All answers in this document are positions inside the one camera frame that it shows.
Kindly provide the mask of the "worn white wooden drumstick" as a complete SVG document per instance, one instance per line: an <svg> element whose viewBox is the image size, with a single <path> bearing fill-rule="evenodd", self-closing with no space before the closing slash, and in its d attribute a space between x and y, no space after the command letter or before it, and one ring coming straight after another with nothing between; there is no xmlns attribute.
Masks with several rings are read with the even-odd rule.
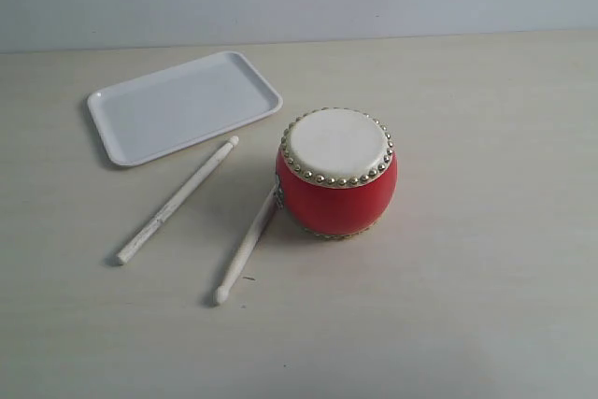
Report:
<svg viewBox="0 0 598 399"><path fill-rule="evenodd" d="M184 201L206 180L221 164L228 154L238 145L239 137L231 136L213 153L150 218L134 237L116 254L118 265L127 264L142 246L164 225L180 208Z"/></svg>

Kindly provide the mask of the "red drum with studs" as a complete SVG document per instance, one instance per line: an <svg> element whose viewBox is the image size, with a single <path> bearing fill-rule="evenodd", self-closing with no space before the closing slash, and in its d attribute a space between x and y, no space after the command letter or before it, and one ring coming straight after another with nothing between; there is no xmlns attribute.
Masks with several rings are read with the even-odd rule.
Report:
<svg viewBox="0 0 598 399"><path fill-rule="evenodd" d="M328 238L356 235L392 201L398 161L387 126L365 112L320 108L291 122L276 158L277 200Z"/></svg>

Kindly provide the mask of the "white rectangular plastic tray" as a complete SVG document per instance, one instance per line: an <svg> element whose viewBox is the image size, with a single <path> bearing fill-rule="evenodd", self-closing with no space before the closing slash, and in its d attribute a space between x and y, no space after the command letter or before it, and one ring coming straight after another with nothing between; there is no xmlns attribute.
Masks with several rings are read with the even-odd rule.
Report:
<svg viewBox="0 0 598 399"><path fill-rule="evenodd" d="M240 52L222 51L91 93L108 159L133 167L264 119L281 95Z"/></svg>

